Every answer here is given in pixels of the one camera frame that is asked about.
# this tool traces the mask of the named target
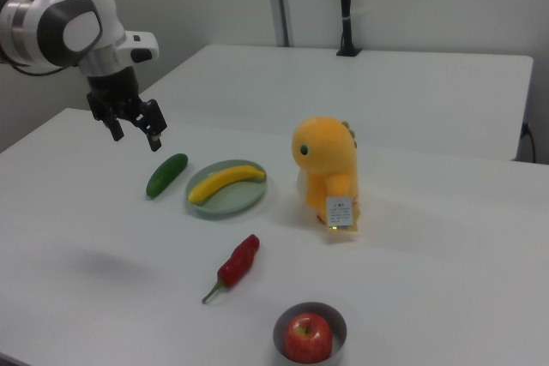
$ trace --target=tag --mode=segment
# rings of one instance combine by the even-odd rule
[[[353,216],[353,198],[327,197],[326,214],[329,231],[356,231]]]

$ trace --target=green plate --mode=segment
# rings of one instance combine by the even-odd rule
[[[252,165],[260,171],[265,171],[260,165],[249,160],[224,160],[214,163],[197,172],[187,183],[185,199],[189,192],[208,176],[222,171],[229,167]],[[194,205],[189,203],[195,210],[210,215],[220,215],[239,212],[253,205],[265,193],[267,188],[267,178],[264,180],[244,180],[242,182],[231,183],[211,195],[204,203]]]

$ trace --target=wall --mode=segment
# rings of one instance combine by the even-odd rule
[[[337,47],[339,7],[339,0],[286,0],[291,44]],[[160,42],[160,60],[138,70],[142,88],[207,44],[282,44],[273,0],[118,0],[118,8],[127,29],[154,32]],[[367,49],[533,57],[526,118],[539,160],[549,163],[549,2],[353,0],[353,29],[355,43]],[[30,79],[0,66],[0,151],[67,106],[87,108],[86,93],[87,83],[76,69]],[[529,159],[528,141],[519,154]]]
[[[339,47],[340,0],[286,0],[292,44]],[[352,0],[353,39],[370,50],[520,54],[534,58],[526,118],[549,163],[548,0]],[[519,159],[529,159],[529,142]]]
[[[136,70],[141,90],[205,45],[280,42],[271,0],[117,0],[117,4],[126,30],[152,32],[159,41],[160,60]],[[78,69],[30,78],[0,65],[0,152],[66,107],[87,109],[87,92]],[[90,114],[90,127],[103,126]]]

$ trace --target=red apple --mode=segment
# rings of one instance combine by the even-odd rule
[[[319,315],[302,313],[290,320],[284,335],[286,357],[297,363],[318,363],[332,351],[332,329]]]

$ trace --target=banana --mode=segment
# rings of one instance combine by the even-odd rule
[[[197,186],[192,188],[187,196],[187,201],[193,204],[199,204],[208,199],[218,190],[227,185],[253,177],[265,178],[264,171],[260,171],[251,165],[233,166],[208,176]]]

